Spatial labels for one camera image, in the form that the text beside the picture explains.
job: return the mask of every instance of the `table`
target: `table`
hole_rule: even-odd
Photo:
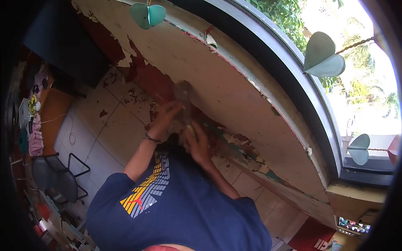
[[[49,121],[57,118],[61,114],[66,114],[74,101],[74,97],[68,95],[56,88],[51,86],[54,83],[53,76],[49,73],[47,80],[48,87],[42,90],[41,98],[39,102],[41,103],[41,109],[38,111],[41,116],[41,121]],[[40,131],[43,137],[43,154],[42,155],[52,155],[56,151],[53,149],[54,141],[57,138],[57,133],[59,132],[60,126],[66,115],[60,116],[58,119],[42,124]]]

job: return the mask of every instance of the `tile floor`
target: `tile floor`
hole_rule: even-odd
[[[114,67],[96,89],[83,87],[81,91],[87,98],[77,99],[71,106],[54,149],[65,166],[69,153],[74,153],[91,167],[88,174],[77,178],[78,184],[88,192],[84,204],[78,201],[67,207],[84,220],[91,200],[107,177],[121,172],[134,154],[145,126],[150,123],[150,109],[155,103],[134,83],[126,83]],[[296,234],[307,219],[304,213],[262,187],[228,160],[216,156],[213,161],[241,196],[255,201],[261,219],[273,236],[273,245],[280,241],[274,237],[289,241]],[[77,174],[86,167],[74,160],[70,168]]]

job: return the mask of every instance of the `sky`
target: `sky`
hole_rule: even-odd
[[[348,26],[348,33],[358,33],[363,39],[374,35],[373,23],[360,3],[357,0],[344,0],[343,3],[344,6],[338,9],[336,1],[307,0],[307,4],[301,13],[305,26],[312,33],[322,31],[333,39],[336,44],[336,51],[342,49],[344,38],[340,37],[340,34],[347,27],[346,20],[348,17],[355,17],[365,27],[364,29],[355,28],[358,30],[354,30],[354,28]],[[322,6],[326,8],[326,12],[329,15],[326,16],[319,11]],[[375,77],[381,80],[381,88],[385,94],[396,92],[395,74],[388,56],[375,43],[370,45],[370,53],[375,60]],[[340,78],[344,84],[348,84],[356,74],[353,64],[346,61],[346,69],[340,75]],[[346,105],[345,96],[339,95],[337,91],[329,93],[327,96],[334,111],[341,136],[350,135],[351,131],[370,135],[395,135],[401,133],[400,116],[395,119],[395,112],[392,111],[390,116],[383,118],[382,116],[387,113],[388,108],[383,107],[381,103],[375,106],[363,106],[362,109],[356,112],[355,108]],[[350,123],[350,119],[353,118],[353,127],[347,130],[347,123],[348,121]]]

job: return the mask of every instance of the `yellow flowers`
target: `yellow flowers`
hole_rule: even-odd
[[[28,99],[28,107],[29,107],[29,112],[31,113],[31,115],[35,115],[36,102],[38,102],[38,98],[36,97],[36,94],[32,95],[31,99]]]

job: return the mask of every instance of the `pink cloth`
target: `pink cloth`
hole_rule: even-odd
[[[41,98],[41,93],[43,90],[42,86],[42,81],[44,79],[48,79],[47,73],[44,71],[44,66],[42,65],[39,72],[35,75],[35,85],[38,85],[38,93],[36,94],[36,97],[39,101]],[[29,93],[29,99],[31,99],[33,96],[33,90]],[[30,156],[40,156],[43,154],[43,137],[42,137],[42,132],[40,131],[41,129],[41,116],[35,112],[35,119],[33,123],[33,128],[32,128],[32,134],[29,134],[29,129],[27,123],[27,132],[28,132],[28,152]]]
[[[37,85],[38,88],[39,88],[39,91],[38,91],[38,93],[36,94],[36,97],[37,97],[38,101],[39,101],[39,99],[41,98],[41,94],[42,94],[42,90],[43,90],[42,81],[43,81],[44,79],[47,80],[47,79],[49,78],[44,69],[45,69],[45,68],[44,68],[44,66],[42,65],[41,68],[39,69],[39,72],[38,72],[37,74],[35,74],[35,83],[34,83],[33,86]],[[28,98],[28,99],[31,99],[32,96],[33,96],[33,88],[31,89],[31,92],[29,93],[29,98]]]
[[[36,123],[33,123],[32,134],[28,133],[28,151],[30,156],[41,156],[43,154],[43,137],[41,129],[41,116],[36,113]]]

